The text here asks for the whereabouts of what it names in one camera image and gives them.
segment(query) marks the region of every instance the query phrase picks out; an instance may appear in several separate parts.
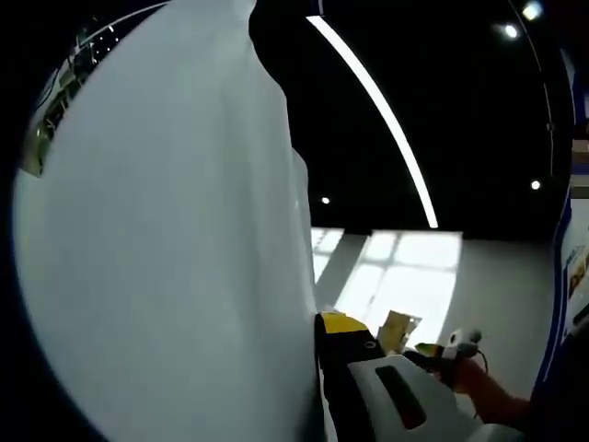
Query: bright window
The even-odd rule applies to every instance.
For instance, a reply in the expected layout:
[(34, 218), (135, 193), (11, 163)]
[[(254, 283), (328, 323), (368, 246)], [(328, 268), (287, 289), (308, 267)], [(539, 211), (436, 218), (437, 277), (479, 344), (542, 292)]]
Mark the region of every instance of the bright window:
[(461, 247), (457, 233), (375, 233), (334, 307), (361, 320), (374, 336), (390, 310), (420, 318), (407, 346), (436, 343), (454, 293)]

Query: yellow tag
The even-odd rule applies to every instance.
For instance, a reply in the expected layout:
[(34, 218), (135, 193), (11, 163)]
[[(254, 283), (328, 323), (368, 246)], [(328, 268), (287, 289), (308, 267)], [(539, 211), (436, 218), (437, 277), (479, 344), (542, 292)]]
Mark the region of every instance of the yellow tag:
[(350, 318), (343, 313), (339, 312), (321, 312), (323, 323), (325, 324), (325, 332), (331, 333), (346, 333), (346, 332), (359, 332), (368, 330), (364, 324), (359, 320)]

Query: white wall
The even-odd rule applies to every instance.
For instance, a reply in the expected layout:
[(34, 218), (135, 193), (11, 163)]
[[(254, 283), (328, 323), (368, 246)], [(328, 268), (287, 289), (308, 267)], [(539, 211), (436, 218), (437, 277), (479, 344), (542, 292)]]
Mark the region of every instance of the white wall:
[(458, 328), (481, 330), (490, 373), (529, 397), (549, 337), (552, 267), (548, 245), (463, 241), (440, 342)]
[[(347, 285), (335, 306), (373, 332), (389, 309), (423, 318), (410, 344), (444, 344), (456, 329), (479, 329), (491, 375), (529, 397), (551, 322), (550, 245), (458, 240), (444, 232), (374, 234), (352, 273), (340, 275)], [(344, 235), (338, 247), (350, 241)]]
[(175, 0), (155, 13), (82, 88), (43, 178), (18, 178), (32, 326), (110, 440), (322, 434), (306, 433), (306, 171), (248, 38), (252, 5)]

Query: ceiling light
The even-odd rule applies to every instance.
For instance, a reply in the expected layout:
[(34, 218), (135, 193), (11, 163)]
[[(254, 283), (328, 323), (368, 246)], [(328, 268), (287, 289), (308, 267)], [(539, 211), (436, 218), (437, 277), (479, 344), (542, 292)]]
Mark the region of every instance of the ceiling light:
[(505, 35), (510, 39), (516, 39), (519, 35), (519, 32), (514, 25), (505, 25), (503, 32), (505, 32)]
[(542, 5), (539, 2), (530, 2), (525, 5), (522, 14), (525, 18), (532, 21), (542, 15)]
[(390, 109), (390, 106), (388, 106), (387, 100), (376, 85), (375, 80), (373, 80), (373, 78), (368, 74), (364, 66), (362, 66), (360, 63), (360, 60), (358, 60), (358, 57), (356, 57), (345, 41), (341, 39), (337, 32), (333, 30), (322, 17), (313, 16), (307, 17), (306, 19), (321, 33), (321, 35), (323, 35), (325, 40), (327, 40), (331, 46), (333, 46), (333, 49), (338, 52), (343, 61), (346, 62), (350, 69), (352, 69), (352, 72), (354, 72), (358, 80), (360, 80), (360, 83), (362, 83), (362, 86), (366, 92), (368, 92), (368, 95), (374, 102), (376, 108), (380, 112), (380, 115), (383, 117), (383, 120), (385, 120), (388, 130), (391, 132), (395, 138), (395, 141), (397, 142), (398, 149), (401, 151), (401, 155), (405, 160), (407, 169), (413, 178), (413, 183), (415, 184), (417, 193), (420, 195), (420, 199), (422, 200), (423, 210), (425, 212), (425, 216), (427, 217), (427, 222), (430, 225), (430, 228), (438, 228), (438, 222), (435, 217), (435, 212), (433, 211), (432, 200), (430, 199), (430, 194), (427, 191), (427, 186), (423, 180), (420, 167), (418, 166), (417, 160), (413, 155), (413, 151), (409, 146), (407, 137), (403, 133), (403, 129), (398, 123), (397, 117), (393, 113), (393, 110)]

